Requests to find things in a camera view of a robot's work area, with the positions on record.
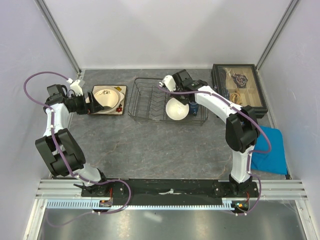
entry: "black box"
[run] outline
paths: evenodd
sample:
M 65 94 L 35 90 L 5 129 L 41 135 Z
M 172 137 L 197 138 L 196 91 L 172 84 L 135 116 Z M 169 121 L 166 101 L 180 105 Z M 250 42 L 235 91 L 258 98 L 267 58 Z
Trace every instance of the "black box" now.
M 217 93 L 235 104 L 252 106 L 258 119 L 268 112 L 254 64 L 213 64 L 211 77 Z

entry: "wall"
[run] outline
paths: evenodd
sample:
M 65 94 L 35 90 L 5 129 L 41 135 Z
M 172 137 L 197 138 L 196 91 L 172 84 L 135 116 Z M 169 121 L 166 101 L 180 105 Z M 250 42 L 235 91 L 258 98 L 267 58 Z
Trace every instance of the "wall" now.
M 320 223 L 320 2 L 300 1 L 260 70 L 287 164 Z
M 0 8 L 0 235 L 22 239 L 41 177 L 49 171 L 40 158 L 35 140 L 46 128 L 41 106 L 29 101 L 24 80 L 40 71 L 76 77 L 57 40 L 32 0 L 4 0 Z M 63 83 L 57 76 L 31 80 L 27 89 L 45 101 L 46 87 Z
M 257 63 L 290 0 L 45 0 L 81 68 Z

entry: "dish rack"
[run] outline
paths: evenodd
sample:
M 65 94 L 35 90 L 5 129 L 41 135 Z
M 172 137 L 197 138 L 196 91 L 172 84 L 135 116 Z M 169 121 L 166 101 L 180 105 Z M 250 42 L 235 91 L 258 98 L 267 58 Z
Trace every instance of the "dish rack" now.
M 208 119 L 208 109 L 199 105 L 196 116 L 188 114 L 182 120 L 172 120 L 166 113 L 166 104 L 172 98 L 170 94 L 157 88 L 162 78 L 138 77 L 134 80 L 129 102 L 128 114 L 135 121 L 153 123 L 183 123 L 202 125 Z

